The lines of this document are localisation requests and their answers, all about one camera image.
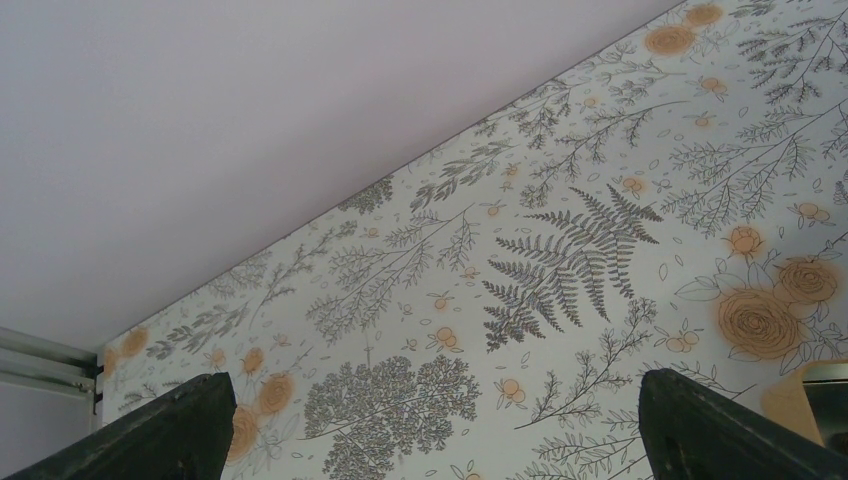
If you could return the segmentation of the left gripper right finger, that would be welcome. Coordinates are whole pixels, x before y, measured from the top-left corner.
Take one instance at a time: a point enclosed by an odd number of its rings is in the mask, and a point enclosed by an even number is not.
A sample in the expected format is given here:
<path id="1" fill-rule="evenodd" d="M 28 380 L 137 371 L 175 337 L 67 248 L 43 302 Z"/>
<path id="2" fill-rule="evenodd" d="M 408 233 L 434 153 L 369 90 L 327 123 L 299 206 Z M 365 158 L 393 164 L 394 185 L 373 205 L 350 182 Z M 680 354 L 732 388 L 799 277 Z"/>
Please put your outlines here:
<path id="1" fill-rule="evenodd" d="M 656 479 L 845 479 L 828 450 L 668 368 L 641 380 L 639 432 Z"/>

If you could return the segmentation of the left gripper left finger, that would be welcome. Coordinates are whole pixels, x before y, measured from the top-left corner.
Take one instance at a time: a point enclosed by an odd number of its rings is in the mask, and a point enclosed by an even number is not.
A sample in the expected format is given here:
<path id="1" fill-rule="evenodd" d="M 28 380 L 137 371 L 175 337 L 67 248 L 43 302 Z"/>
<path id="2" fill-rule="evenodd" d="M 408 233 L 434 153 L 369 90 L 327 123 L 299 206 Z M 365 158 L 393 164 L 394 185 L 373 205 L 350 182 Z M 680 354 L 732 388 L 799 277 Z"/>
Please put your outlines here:
<path id="1" fill-rule="evenodd" d="M 234 434 L 231 377 L 202 374 L 11 479 L 219 479 Z"/>

